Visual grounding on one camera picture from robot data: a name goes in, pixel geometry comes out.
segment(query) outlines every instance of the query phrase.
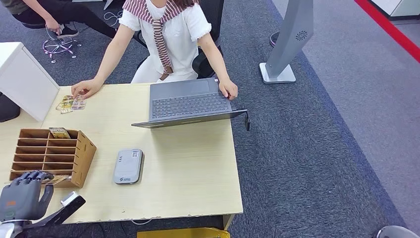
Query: laptop keyboard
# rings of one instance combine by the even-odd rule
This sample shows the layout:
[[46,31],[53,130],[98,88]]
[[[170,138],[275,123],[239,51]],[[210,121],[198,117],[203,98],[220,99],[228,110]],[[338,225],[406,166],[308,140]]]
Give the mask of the laptop keyboard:
[[225,112],[228,102],[222,93],[153,100],[152,118],[189,117]]

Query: woman's arm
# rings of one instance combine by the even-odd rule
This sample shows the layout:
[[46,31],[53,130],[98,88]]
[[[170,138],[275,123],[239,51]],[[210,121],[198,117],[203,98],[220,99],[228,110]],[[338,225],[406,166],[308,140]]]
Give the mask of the woman's arm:
[[211,35],[209,33],[205,34],[203,37],[198,39],[198,43],[219,78],[219,88],[221,92],[226,98],[229,97],[229,100],[235,99],[238,96],[238,87],[230,81],[223,56],[214,44]]
[[87,91],[87,93],[83,95],[83,98],[86,99],[97,93],[105,80],[118,65],[133,35],[133,30],[121,24],[117,34],[105,51],[104,58],[102,59],[101,66],[99,67],[95,78],[73,85],[71,87],[71,94],[76,97],[80,92]]
[[49,14],[37,0],[23,0],[28,7],[34,10],[39,16],[41,16],[44,21],[45,25],[48,29],[54,31],[58,35],[60,35],[60,25],[58,22]]

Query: card slot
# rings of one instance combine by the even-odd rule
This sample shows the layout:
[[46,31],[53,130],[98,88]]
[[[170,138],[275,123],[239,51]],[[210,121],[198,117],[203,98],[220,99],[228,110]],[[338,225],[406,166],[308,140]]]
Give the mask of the card slot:
[[43,162],[44,161],[44,155],[14,155],[13,158],[14,162]]
[[77,135],[79,134],[78,130],[67,130],[67,132],[71,139],[77,139]]
[[74,155],[46,155],[46,163],[73,163]]
[[45,154],[46,147],[39,146],[17,146],[16,154]]
[[44,163],[43,170],[73,170],[73,163]]
[[17,141],[18,146],[46,146],[47,139],[38,138],[20,138]]
[[42,138],[47,139],[50,130],[48,129],[21,129],[19,138]]
[[12,170],[16,171],[32,171],[42,170],[43,163],[37,162],[13,162]]
[[[12,181],[18,177],[20,177],[26,171],[11,171],[9,180]],[[44,172],[51,173],[53,175],[72,175],[73,170],[47,170]]]
[[49,139],[48,146],[76,147],[77,139]]
[[74,155],[76,153],[76,147],[47,147],[46,154],[48,155]]

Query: light wood tabletop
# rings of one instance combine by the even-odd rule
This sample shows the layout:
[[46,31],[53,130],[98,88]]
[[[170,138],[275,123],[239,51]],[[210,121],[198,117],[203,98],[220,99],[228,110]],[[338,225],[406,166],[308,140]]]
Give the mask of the light wood tabletop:
[[[61,87],[42,125],[25,113],[0,123],[1,180],[8,181],[20,128],[81,130],[98,148],[85,185],[56,188],[47,215],[74,190],[86,204],[67,223],[225,215],[227,228],[243,212],[230,120],[133,127],[148,120],[149,91],[149,84],[105,85],[84,110],[62,115],[55,107],[70,87]],[[112,176],[118,151],[134,148],[145,154],[141,180],[117,185]]]

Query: cardboard organizer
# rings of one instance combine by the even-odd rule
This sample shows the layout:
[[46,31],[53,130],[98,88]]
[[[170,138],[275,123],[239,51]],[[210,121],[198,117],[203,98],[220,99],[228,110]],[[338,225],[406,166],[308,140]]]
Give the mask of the cardboard organizer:
[[67,130],[71,139],[55,139],[49,129],[21,129],[10,180],[26,171],[69,175],[54,187],[83,187],[96,146],[77,130]]

